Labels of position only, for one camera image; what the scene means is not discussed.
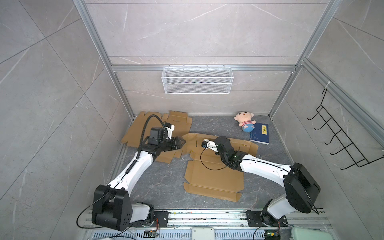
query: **robotic arm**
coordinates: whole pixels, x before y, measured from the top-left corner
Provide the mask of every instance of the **robotic arm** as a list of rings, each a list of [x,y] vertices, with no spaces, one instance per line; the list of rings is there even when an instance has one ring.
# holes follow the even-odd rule
[[[293,211],[310,213],[313,209],[320,187],[303,165],[276,164],[242,151],[234,151],[230,140],[223,136],[214,141],[205,139],[202,147],[215,151],[220,155],[222,162],[231,169],[265,177],[285,188],[285,194],[271,199],[264,207],[261,220],[266,225],[276,223]]]
[[[99,185],[94,192],[92,223],[123,231],[129,223],[138,221],[143,226],[150,226],[154,221],[154,207],[149,204],[131,204],[130,194],[144,171],[164,151],[181,149],[185,141],[172,137],[174,126],[162,123],[162,127],[153,127],[150,136],[144,141],[145,127],[140,145],[132,161],[107,186]],[[242,151],[234,151],[230,140],[217,137],[214,141],[205,139],[202,147],[209,148],[220,155],[222,162],[231,169],[253,173],[274,181],[285,188],[286,193],[270,200],[260,217],[266,225],[273,225],[282,216],[298,210],[310,213],[313,209],[320,187],[305,167],[295,163],[293,166],[276,164],[259,159]]]
[[[126,229],[128,223],[136,221],[140,221],[144,226],[153,223],[153,206],[144,203],[131,204],[129,196],[144,171],[161,152],[183,147],[185,141],[182,138],[172,137],[174,129],[175,126],[169,123],[165,123],[164,127],[153,127],[150,136],[141,142],[127,167],[107,186],[99,185],[96,188],[92,223],[119,231]]]

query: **cardboard flap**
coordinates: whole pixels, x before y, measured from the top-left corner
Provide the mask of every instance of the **cardboard flap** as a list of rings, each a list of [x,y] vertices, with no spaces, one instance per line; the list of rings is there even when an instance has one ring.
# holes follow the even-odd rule
[[[225,191],[220,191],[217,189],[206,189],[203,187],[199,186],[194,186],[188,183],[183,183],[184,189],[186,192],[192,193],[192,194],[199,194],[203,195],[206,197],[214,197],[217,199],[222,199],[222,200],[227,200],[227,201],[232,201],[232,202],[237,202],[241,198],[241,193],[236,193],[236,192],[225,192]]]
[[[165,113],[163,114],[163,117],[161,117],[160,113],[145,113],[144,111],[142,111],[138,116],[136,116],[135,121],[132,123],[125,136],[121,139],[121,142],[126,142],[127,146],[129,147],[139,147],[140,137],[145,121],[147,121],[147,118],[152,114],[157,115],[163,122],[168,122],[175,126],[175,130],[172,133],[172,137],[181,137],[187,134],[192,125],[192,118],[189,118],[187,113],[170,111],[169,114]],[[149,120],[144,133],[144,137],[149,136],[152,127],[161,127],[161,123],[158,119],[151,118]],[[162,152],[156,158],[156,161],[170,163],[174,157],[180,157],[181,154],[182,149]]]
[[[190,157],[194,160],[200,161],[201,156],[201,160],[204,162],[211,162],[224,165],[224,163],[221,161],[220,156],[216,155],[213,150],[204,150],[204,148],[201,146],[201,143],[204,139],[214,141],[216,138],[217,136],[212,135],[188,133],[183,136],[183,139],[187,141],[187,143],[183,147],[183,154],[190,153]],[[253,142],[234,138],[230,138],[230,140],[231,146],[235,149],[235,151],[247,152],[253,156],[257,155],[258,146]]]
[[[140,112],[140,114],[136,117],[135,121],[132,123],[130,128],[128,129],[125,136],[121,139],[122,143],[127,143],[129,147],[139,147],[141,132],[143,131],[145,121],[150,115],[157,115],[161,119],[160,113],[147,112],[145,114],[144,111]],[[149,136],[152,127],[161,127],[161,123],[156,118],[151,118],[147,124],[147,128],[145,129],[144,137]]]
[[[219,169],[221,164],[206,164],[212,169]],[[212,171],[203,166],[200,161],[189,161],[185,172],[185,179],[194,186],[217,189],[226,192],[238,192],[244,189],[244,173],[229,167]]]

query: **white wire basket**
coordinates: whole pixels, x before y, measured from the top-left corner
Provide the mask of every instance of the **white wire basket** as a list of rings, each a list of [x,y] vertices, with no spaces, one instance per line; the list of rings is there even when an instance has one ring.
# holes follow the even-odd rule
[[[230,67],[165,67],[161,75],[166,94],[217,94],[231,91]]]

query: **plush doll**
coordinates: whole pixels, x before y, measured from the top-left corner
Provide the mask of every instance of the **plush doll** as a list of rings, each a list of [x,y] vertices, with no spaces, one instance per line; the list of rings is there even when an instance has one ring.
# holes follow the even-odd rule
[[[253,126],[256,121],[251,121],[251,118],[253,117],[253,113],[249,112],[239,112],[235,120],[239,122],[239,126],[243,129],[244,132],[251,132],[255,127]]]

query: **book cover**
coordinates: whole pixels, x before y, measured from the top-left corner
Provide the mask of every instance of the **book cover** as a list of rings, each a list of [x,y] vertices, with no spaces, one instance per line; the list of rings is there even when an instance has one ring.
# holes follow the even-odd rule
[[[268,124],[255,123],[255,128],[250,133],[249,140],[262,144],[269,144],[269,129]]]

